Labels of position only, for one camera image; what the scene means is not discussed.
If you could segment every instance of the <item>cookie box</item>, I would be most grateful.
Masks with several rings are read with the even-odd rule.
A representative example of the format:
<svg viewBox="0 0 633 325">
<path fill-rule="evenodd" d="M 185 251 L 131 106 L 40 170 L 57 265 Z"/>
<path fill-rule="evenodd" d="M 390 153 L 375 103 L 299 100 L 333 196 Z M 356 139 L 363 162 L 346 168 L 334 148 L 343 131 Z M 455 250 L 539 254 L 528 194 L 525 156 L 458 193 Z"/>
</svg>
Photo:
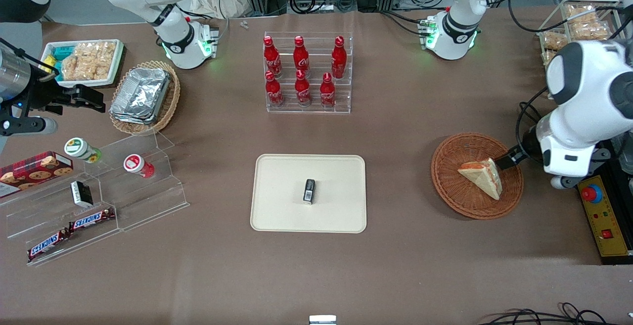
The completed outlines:
<svg viewBox="0 0 633 325">
<path fill-rule="evenodd" d="M 52 151 L 0 169 L 0 198 L 73 172 L 72 160 Z"/>
</svg>

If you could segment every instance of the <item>snickers bar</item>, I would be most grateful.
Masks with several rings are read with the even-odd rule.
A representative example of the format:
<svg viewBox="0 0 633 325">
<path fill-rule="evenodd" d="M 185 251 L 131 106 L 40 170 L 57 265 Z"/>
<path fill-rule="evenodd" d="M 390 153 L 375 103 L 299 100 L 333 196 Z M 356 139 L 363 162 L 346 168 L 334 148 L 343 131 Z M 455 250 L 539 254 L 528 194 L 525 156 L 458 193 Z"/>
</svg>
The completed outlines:
<svg viewBox="0 0 633 325">
<path fill-rule="evenodd" d="M 46 250 L 48 250 L 50 247 L 53 247 L 59 244 L 61 241 L 69 238 L 70 234 L 71 232 L 67 228 L 64 228 L 63 230 L 57 231 L 54 235 L 51 235 L 42 242 L 39 242 L 36 246 L 27 251 L 27 254 L 29 255 L 28 263 L 32 262 L 32 260 L 36 259 L 36 257 L 38 257 L 39 255 L 45 253 Z"/>
<path fill-rule="evenodd" d="M 86 217 L 83 217 L 77 221 L 71 221 L 68 225 L 68 229 L 70 232 L 75 232 L 75 230 L 79 228 L 87 228 L 88 226 L 92 226 L 94 224 L 98 224 L 99 222 L 114 219 L 117 215 L 115 215 L 114 208 L 107 208 L 97 212 L 96 214 L 92 214 Z"/>
</svg>

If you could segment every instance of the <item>white tray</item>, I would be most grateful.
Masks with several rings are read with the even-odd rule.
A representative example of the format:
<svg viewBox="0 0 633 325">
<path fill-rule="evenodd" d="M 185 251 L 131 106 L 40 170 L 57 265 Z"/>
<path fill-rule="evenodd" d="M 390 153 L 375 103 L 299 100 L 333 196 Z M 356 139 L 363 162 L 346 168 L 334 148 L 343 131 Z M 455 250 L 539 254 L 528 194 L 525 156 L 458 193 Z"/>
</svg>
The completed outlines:
<svg viewBox="0 0 633 325">
<path fill-rule="evenodd" d="M 114 42 L 117 44 L 115 48 L 115 54 L 112 57 L 112 63 L 110 64 L 110 70 L 108 72 L 107 79 L 100 80 L 63 80 L 61 82 L 57 82 L 60 86 L 64 86 L 66 88 L 72 88 L 76 84 L 83 84 L 85 86 L 103 86 L 112 84 L 115 81 L 115 77 L 117 76 L 117 70 L 119 63 L 121 62 L 121 56 L 123 55 L 124 45 L 119 39 L 95 39 L 93 41 L 65 41 L 65 42 L 51 42 L 47 43 L 44 47 L 44 52 L 42 53 L 42 57 L 40 61 L 44 61 L 44 59 L 52 52 L 52 49 L 55 47 L 68 47 L 68 46 L 76 46 L 79 43 L 97 43 L 97 42 Z"/>
<path fill-rule="evenodd" d="M 316 183 L 312 205 L 302 199 L 307 179 Z M 251 205 L 255 230 L 358 234 L 366 225 L 360 156 L 262 154 L 257 158 Z"/>
</svg>

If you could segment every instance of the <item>table surface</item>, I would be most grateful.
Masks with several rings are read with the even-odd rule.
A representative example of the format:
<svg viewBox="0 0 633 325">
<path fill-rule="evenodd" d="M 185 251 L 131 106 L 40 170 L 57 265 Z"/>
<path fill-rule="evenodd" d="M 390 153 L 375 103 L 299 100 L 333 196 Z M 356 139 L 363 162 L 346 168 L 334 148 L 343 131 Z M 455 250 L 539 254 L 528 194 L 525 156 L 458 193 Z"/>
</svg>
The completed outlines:
<svg viewBox="0 0 633 325">
<path fill-rule="evenodd" d="M 551 9 L 516 11 L 537 27 Z M 342 324 L 475 324 L 517 307 L 558 314 L 558 302 L 630 321 L 632 269 L 597 265 L 575 190 L 552 189 L 525 162 L 516 209 L 472 221 L 431 183 L 430 158 L 443 139 L 479 132 L 514 145 L 517 103 L 544 86 L 538 43 L 507 11 L 486 13 L 459 61 L 421 51 L 380 14 L 287 14 L 248 19 L 248 30 L 240 21 L 231 22 L 217 59 L 177 70 L 181 100 L 163 132 L 176 143 L 170 158 L 190 207 L 41 267 L 25 265 L 25 244 L 0 237 L 3 323 L 305 324 L 311 314 L 336 314 Z M 44 29 L 45 42 L 121 39 L 124 72 L 166 60 L 147 24 Z M 307 30 L 353 32 L 351 115 L 266 112 L 263 32 Z M 112 90 L 104 90 L 107 100 Z M 537 105 L 554 108 L 545 98 Z M 126 137 L 107 114 L 88 109 L 66 108 L 57 120 L 52 136 L 11 138 L 2 165 L 59 151 L 73 136 L 96 146 Z M 254 231 L 253 173 L 264 153 L 362 156 L 366 230 Z"/>
</svg>

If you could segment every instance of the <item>red bottle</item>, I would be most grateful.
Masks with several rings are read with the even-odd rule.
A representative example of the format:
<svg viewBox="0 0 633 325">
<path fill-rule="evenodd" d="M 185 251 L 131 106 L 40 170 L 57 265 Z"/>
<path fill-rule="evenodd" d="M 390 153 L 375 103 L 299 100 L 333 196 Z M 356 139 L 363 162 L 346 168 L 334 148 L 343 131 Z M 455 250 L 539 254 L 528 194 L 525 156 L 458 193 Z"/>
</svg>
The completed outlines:
<svg viewBox="0 0 633 325">
<path fill-rule="evenodd" d="M 297 70 L 303 70 L 306 73 L 306 78 L 310 77 L 310 55 L 308 50 L 303 45 L 303 37 L 294 37 L 294 67 Z"/>
<path fill-rule="evenodd" d="M 283 95 L 279 82 L 275 79 L 275 74 L 270 70 L 266 72 L 266 94 L 269 96 L 271 105 L 278 108 L 283 106 Z"/>
<path fill-rule="evenodd" d="M 321 105 L 324 108 L 334 107 L 334 83 L 332 82 L 332 74 L 323 74 L 323 82 L 321 83 Z"/>
<path fill-rule="evenodd" d="M 264 59 L 266 59 L 266 66 L 269 70 L 276 77 L 279 77 L 281 75 L 281 57 L 273 44 L 271 36 L 264 37 Z"/>
<path fill-rule="evenodd" d="M 345 52 L 345 39 L 338 36 L 334 39 L 334 50 L 332 51 L 332 75 L 334 79 L 342 79 L 345 73 L 345 64 L 348 61 L 348 53 Z"/>
<path fill-rule="evenodd" d="M 306 80 L 305 71 L 297 70 L 297 81 L 294 82 L 294 89 L 297 91 L 299 106 L 307 108 L 312 104 L 312 97 L 310 97 L 310 82 Z"/>
</svg>

